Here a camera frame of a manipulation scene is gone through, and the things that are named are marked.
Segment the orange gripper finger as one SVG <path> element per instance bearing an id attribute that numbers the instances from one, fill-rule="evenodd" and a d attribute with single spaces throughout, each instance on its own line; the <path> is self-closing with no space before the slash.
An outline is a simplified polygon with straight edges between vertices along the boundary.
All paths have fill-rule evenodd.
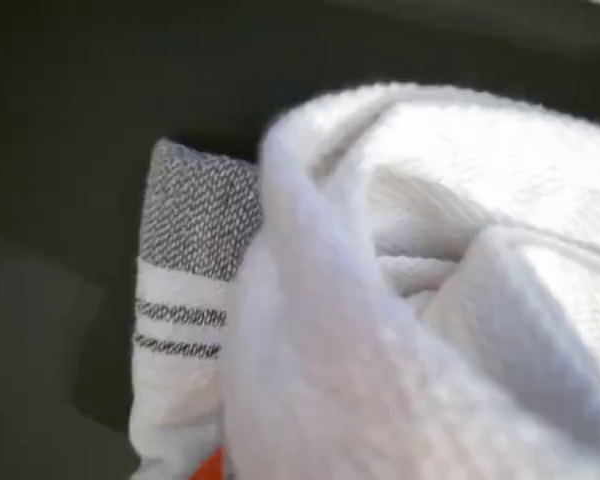
<path id="1" fill-rule="evenodd" d="M 224 480 L 225 455 L 224 448 L 218 447 L 197 470 L 197 480 Z"/>

